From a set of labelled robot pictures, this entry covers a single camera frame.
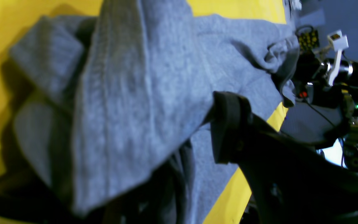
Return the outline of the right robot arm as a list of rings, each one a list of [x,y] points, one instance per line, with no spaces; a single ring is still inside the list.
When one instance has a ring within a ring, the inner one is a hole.
[[[296,105],[281,131],[317,152],[336,141],[342,163],[358,173],[358,62],[303,54],[292,78]]]

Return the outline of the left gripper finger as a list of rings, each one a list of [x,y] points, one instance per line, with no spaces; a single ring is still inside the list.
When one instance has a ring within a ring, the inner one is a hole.
[[[213,93],[213,157],[237,164],[263,224],[358,224],[358,175],[276,132],[247,98]]]

